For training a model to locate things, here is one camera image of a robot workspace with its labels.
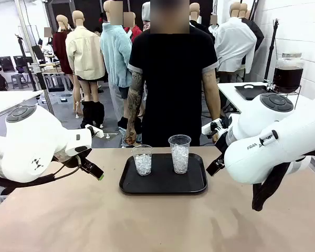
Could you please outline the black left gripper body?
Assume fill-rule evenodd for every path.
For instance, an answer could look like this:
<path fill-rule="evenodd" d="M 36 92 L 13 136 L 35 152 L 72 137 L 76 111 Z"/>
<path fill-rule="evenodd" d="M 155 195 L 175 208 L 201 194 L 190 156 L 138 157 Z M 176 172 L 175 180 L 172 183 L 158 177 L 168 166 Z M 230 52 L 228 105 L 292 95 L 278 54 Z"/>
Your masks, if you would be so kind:
<path fill-rule="evenodd" d="M 84 150 L 83 152 L 78 153 L 75 156 L 68 157 L 66 160 L 62 161 L 61 163 L 68 168 L 75 168 L 79 165 L 79 161 L 80 161 L 80 164 L 82 165 L 82 167 L 85 167 L 86 165 L 91 164 L 91 162 L 87 159 L 87 156 L 90 154 L 91 151 L 92 149 L 89 148 L 87 150 Z"/>

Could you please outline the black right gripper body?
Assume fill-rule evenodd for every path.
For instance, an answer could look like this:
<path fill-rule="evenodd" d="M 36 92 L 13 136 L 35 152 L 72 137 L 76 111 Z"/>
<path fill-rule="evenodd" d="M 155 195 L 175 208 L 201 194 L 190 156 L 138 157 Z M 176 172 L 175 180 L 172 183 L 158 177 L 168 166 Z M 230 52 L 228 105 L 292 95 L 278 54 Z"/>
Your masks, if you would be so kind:
<path fill-rule="evenodd" d="M 216 148 L 221 152 L 220 157 L 224 157 L 225 151 L 228 148 L 226 142 L 226 136 L 228 134 L 228 129 L 223 129 L 222 127 L 215 128 L 214 142 Z"/>

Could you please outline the person's right hand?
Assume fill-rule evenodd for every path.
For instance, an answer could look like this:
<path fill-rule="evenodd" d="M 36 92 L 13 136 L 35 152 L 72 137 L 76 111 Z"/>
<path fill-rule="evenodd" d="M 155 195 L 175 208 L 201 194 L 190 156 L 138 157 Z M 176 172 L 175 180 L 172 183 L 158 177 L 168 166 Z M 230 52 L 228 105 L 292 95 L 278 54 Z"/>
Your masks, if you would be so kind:
<path fill-rule="evenodd" d="M 125 137 L 124 137 L 124 142 L 127 145 L 134 145 L 136 143 L 136 131 L 134 128 L 127 128 Z"/>

